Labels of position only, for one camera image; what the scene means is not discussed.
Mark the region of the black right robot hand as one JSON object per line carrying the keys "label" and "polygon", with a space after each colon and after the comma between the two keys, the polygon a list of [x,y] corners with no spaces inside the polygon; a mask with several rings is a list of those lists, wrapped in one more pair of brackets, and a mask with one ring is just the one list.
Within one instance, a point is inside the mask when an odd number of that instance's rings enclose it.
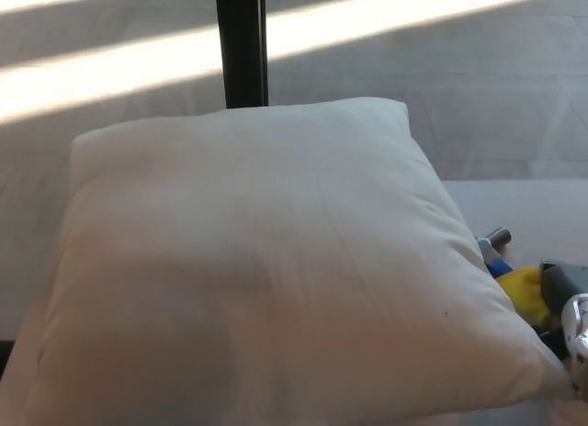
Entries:
{"label": "black right robot hand", "polygon": [[543,260],[540,269],[540,294],[554,318],[553,328],[540,339],[561,360],[570,356],[563,333],[562,312],[574,296],[587,293],[587,267],[560,261]]}

